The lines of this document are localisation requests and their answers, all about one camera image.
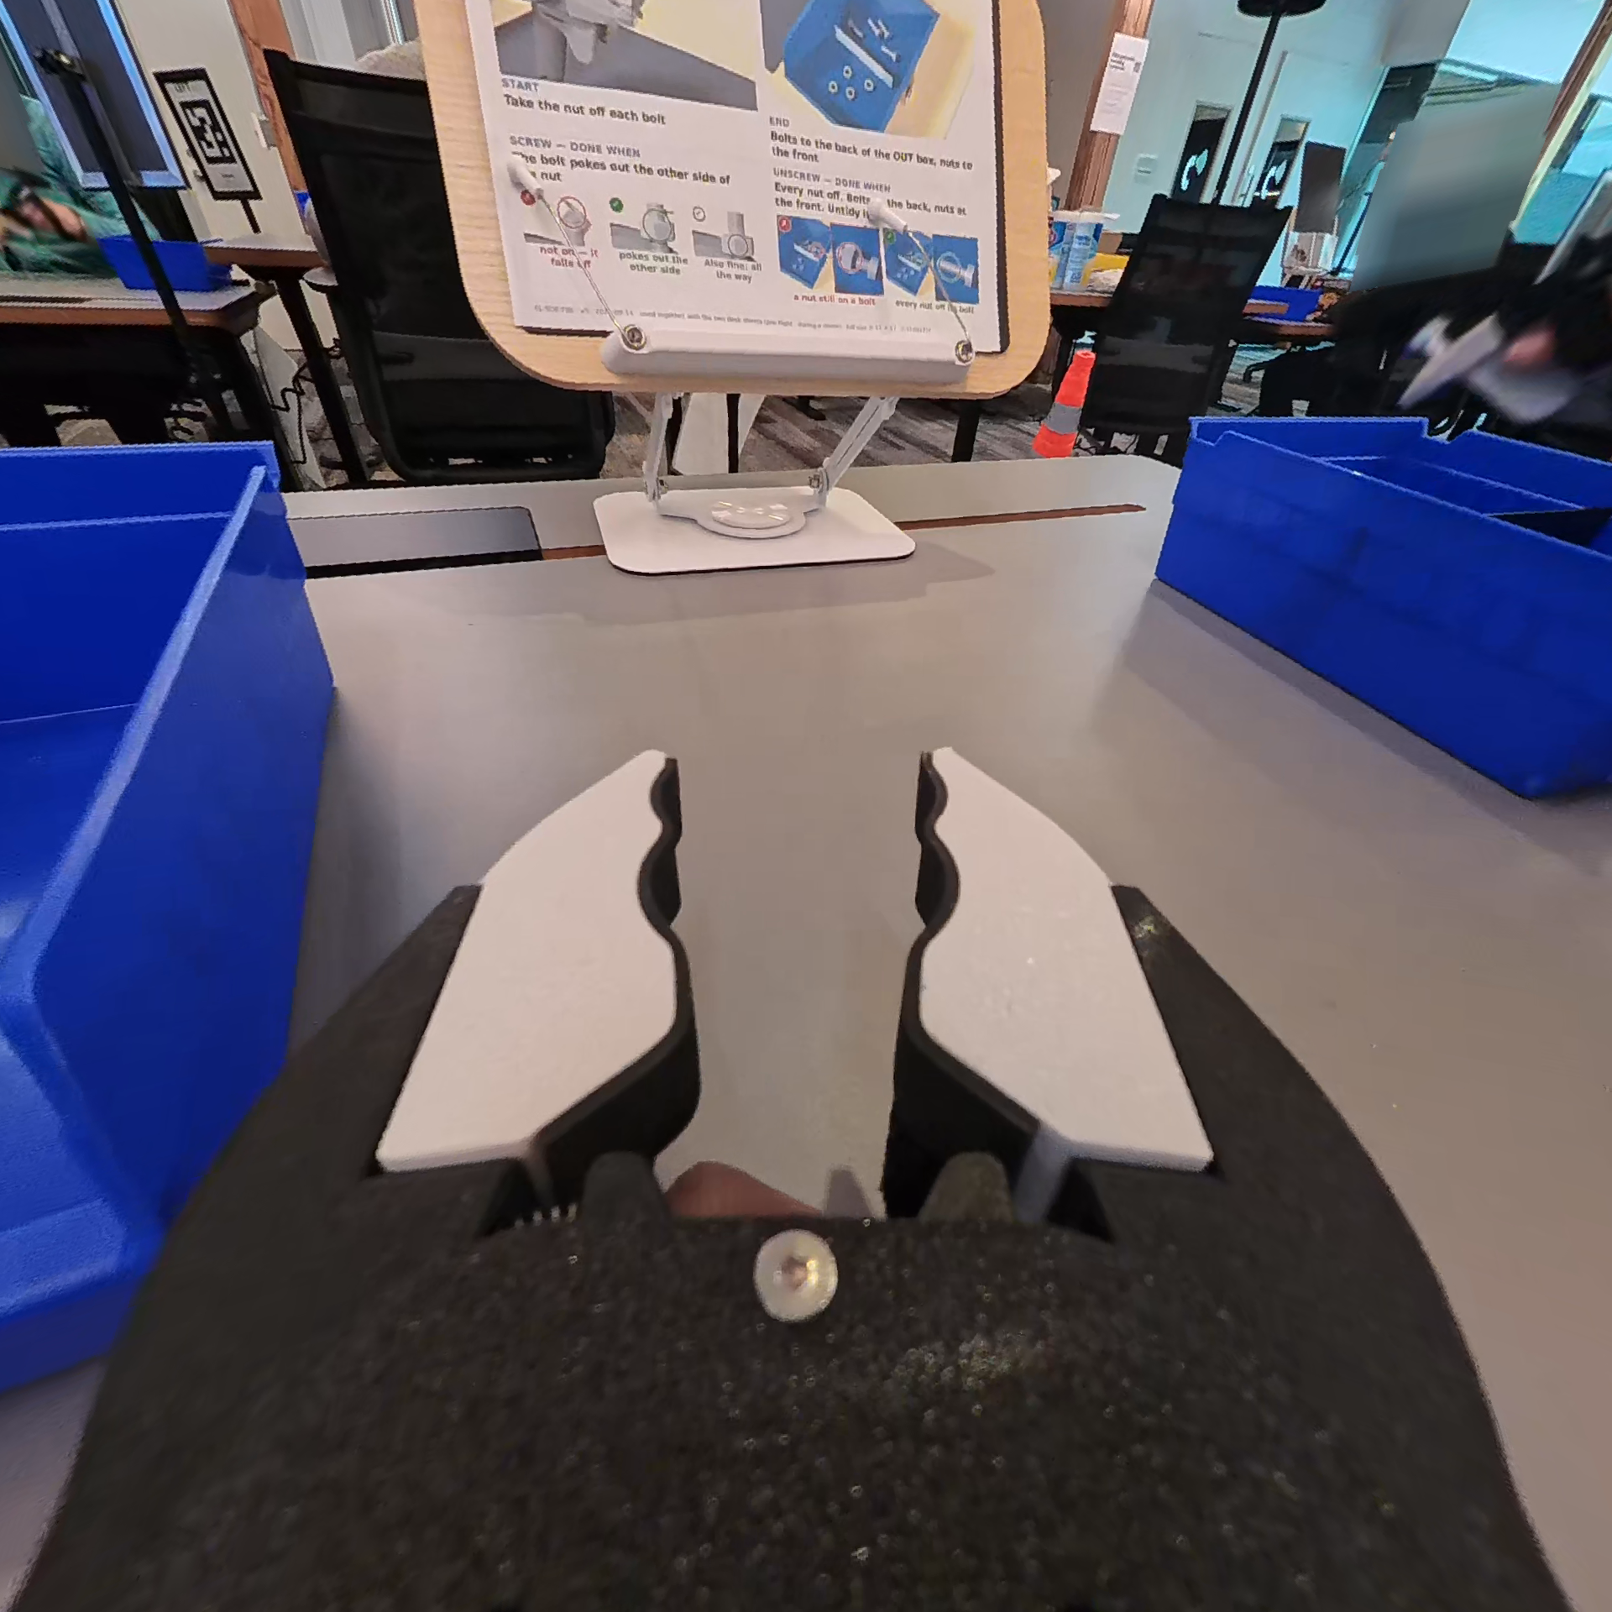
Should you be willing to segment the instruction board on white stand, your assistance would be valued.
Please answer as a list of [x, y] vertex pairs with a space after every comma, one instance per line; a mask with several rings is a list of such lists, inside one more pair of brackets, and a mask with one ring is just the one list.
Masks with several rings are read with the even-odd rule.
[[[1037, 3], [417, 3], [481, 326], [563, 389], [653, 403], [617, 571], [899, 560], [843, 477], [905, 397], [1020, 385], [1051, 324]], [[697, 397], [851, 397], [778, 487], [673, 474]]]

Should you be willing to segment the black floor lamp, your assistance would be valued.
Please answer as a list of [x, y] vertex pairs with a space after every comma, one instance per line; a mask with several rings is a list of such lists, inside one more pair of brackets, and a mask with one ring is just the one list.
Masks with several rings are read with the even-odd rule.
[[1239, 172], [1239, 155], [1244, 145], [1244, 134], [1250, 126], [1252, 113], [1256, 109], [1258, 94], [1262, 90], [1266, 71], [1269, 65], [1269, 57], [1277, 46], [1277, 34], [1283, 26], [1285, 19], [1289, 17], [1302, 17], [1310, 13], [1317, 13], [1327, 7], [1325, 0], [1304, 0], [1304, 1], [1237, 1], [1237, 7], [1242, 15], [1264, 19], [1264, 38], [1260, 51], [1256, 55], [1256, 67], [1250, 72], [1246, 92], [1242, 96], [1242, 103], [1225, 145], [1223, 163], [1216, 180], [1216, 190], [1212, 193], [1212, 203], [1221, 205], [1225, 201], [1227, 190], [1235, 184]]

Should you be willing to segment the orange traffic cone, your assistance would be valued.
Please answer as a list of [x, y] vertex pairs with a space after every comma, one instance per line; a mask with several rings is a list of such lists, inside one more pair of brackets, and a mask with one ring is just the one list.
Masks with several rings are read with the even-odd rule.
[[1081, 445], [1083, 404], [1097, 366], [1093, 347], [1077, 347], [1064, 366], [1053, 406], [1033, 441], [1041, 458], [1074, 456]]

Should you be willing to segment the blue bin with black divider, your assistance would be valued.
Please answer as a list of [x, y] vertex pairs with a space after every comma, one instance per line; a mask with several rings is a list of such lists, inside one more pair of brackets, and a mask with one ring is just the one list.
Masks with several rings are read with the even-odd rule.
[[1611, 781], [1609, 462], [1419, 416], [1195, 422], [1158, 577], [1523, 798]]

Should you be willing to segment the black flat pad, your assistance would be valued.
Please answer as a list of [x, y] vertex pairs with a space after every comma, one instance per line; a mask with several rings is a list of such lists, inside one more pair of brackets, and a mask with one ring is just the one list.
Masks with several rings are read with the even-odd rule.
[[310, 579], [477, 570], [544, 558], [525, 508], [296, 516]]

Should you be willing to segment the wooden background desk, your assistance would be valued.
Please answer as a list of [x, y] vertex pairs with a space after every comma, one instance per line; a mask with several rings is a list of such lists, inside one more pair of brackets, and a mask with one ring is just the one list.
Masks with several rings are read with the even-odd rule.
[[181, 335], [152, 289], [106, 274], [18, 272], [24, 245], [24, 236], [5, 236], [7, 447], [62, 447], [68, 416], [104, 422], [128, 447], [166, 445], [189, 420], [210, 439], [271, 443], [285, 483], [300, 485], [308, 443], [293, 433], [291, 408], [248, 349], [266, 293], [247, 285], [177, 293]]

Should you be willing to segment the blue desk tray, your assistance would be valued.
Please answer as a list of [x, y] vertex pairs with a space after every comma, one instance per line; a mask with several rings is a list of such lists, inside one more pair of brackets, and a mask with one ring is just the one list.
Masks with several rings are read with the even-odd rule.
[[[172, 289], [177, 293], [212, 293], [235, 284], [233, 268], [214, 262], [202, 243], [156, 238], [151, 241], [151, 247]], [[112, 272], [128, 289], [156, 291], [151, 264], [129, 234], [103, 236], [101, 249]]]

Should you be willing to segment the printed tag sign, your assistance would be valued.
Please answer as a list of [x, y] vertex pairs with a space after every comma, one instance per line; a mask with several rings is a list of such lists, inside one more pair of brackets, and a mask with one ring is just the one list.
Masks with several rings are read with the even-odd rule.
[[152, 78], [214, 199], [243, 205], [260, 201], [262, 188], [210, 71], [204, 67], [160, 69], [152, 72]]

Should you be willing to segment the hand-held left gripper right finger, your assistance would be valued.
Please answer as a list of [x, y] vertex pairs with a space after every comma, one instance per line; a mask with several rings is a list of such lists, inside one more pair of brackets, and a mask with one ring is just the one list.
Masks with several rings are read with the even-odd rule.
[[886, 1193], [989, 1155], [1010, 1195], [1081, 1162], [1216, 1164], [1116, 886], [1037, 806], [955, 748], [920, 756], [920, 934], [905, 965]]

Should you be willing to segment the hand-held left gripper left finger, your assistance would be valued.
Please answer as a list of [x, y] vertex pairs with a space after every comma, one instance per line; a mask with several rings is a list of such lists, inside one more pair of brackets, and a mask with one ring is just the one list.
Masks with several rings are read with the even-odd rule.
[[389, 1174], [519, 1162], [580, 1193], [655, 1161], [699, 1107], [680, 915], [680, 771], [648, 750], [490, 867], [377, 1147]]

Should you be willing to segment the black mesh office chair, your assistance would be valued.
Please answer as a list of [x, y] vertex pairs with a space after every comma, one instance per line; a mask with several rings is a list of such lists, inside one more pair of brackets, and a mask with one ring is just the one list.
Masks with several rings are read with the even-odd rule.
[[1099, 320], [1081, 433], [1118, 437], [1181, 466], [1193, 424], [1219, 401], [1244, 307], [1279, 249], [1289, 207], [1229, 207], [1158, 193]]

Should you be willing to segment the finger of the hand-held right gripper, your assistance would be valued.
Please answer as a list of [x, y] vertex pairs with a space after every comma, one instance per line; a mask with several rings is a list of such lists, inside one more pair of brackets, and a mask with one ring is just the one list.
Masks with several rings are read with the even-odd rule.
[[1448, 318], [1432, 320], [1413, 339], [1423, 366], [1404, 389], [1400, 408], [1417, 410], [1448, 389], [1463, 389], [1523, 426], [1542, 424], [1567, 410], [1580, 397], [1580, 374], [1555, 364], [1509, 368], [1505, 353], [1513, 341], [1498, 312], [1457, 335]]

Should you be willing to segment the blue plastic bin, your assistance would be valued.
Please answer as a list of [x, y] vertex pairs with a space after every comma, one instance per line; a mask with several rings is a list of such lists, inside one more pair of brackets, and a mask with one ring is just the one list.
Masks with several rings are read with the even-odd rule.
[[10, 1391], [112, 1347], [281, 1070], [335, 679], [271, 447], [3, 481]]

